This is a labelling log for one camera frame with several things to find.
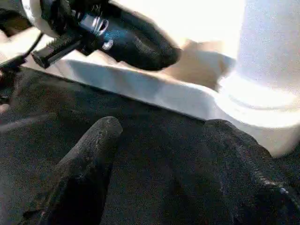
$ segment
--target gloved finger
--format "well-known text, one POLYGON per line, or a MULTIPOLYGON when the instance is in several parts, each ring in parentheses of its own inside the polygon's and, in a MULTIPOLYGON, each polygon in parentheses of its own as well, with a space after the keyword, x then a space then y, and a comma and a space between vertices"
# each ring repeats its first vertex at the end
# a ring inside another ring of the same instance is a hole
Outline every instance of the gloved finger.
POLYGON ((169 159, 177 181, 208 224, 300 222, 297 192, 253 137, 228 121, 209 120, 189 140, 182 152, 170 151, 169 159))
POLYGON ((98 224, 122 127, 98 120, 56 165, 23 224, 98 224))

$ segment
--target white surface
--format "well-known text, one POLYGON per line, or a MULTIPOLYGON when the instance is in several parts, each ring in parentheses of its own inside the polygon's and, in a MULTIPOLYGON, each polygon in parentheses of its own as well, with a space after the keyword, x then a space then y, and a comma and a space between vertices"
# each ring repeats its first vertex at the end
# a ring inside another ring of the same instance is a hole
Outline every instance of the white surface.
POLYGON ((300 2, 247 0, 235 69, 219 81, 218 117, 273 156, 299 140, 300 2))
POLYGON ((29 21, 45 34, 55 37, 49 24, 42 18, 40 0, 22 0, 22 5, 29 21))

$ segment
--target black surface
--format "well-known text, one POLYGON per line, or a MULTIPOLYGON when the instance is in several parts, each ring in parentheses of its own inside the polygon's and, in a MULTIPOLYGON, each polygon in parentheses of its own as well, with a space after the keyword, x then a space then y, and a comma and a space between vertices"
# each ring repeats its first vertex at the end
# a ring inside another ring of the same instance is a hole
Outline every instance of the black surface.
MULTIPOLYGON (((203 126, 203 121, 30 69, 19 76, 12 109, 0 116, 1 224, 21 218, 49 172, 105 116, 116 117, 123 133, 101 224, 224 225, 233 224, 232 216, 249 222, 252 215, 264 214, 252 201, 265 199, 256 196, 261 193, 268 193, 269 202, 258 206, 280 209, 267 212, 265 221, 286 220, 282 216, 293 212, 279 200, 288 197, 277 190, 287 178, 270 155, 224 123, 203 126)), ((274 160, 296 188, 298 155, 297 149, 274 160)))
POLYGON ((174 217, 180 224, 191 224, 198 212, 189 210, 158 141, 171 136, 179 140, 180 150, 187 151, 185 135, 196 137, 203 122, 30 69, 23 75, 12 109, 0 118, 0 130, 5 130, 0 137, 1 224, 21 218, 47 174, 104 116, 119 119, 124 141, 112 172, 103 224, 169 224, 174 217), (7 131, 7 124, 29 117, 37 119, 7 131), (187 133, 180 131, 186 127, 187 133))
POLYGON ((18 225, 98 225, 122 127, 99 119, 56 165, 18 225))

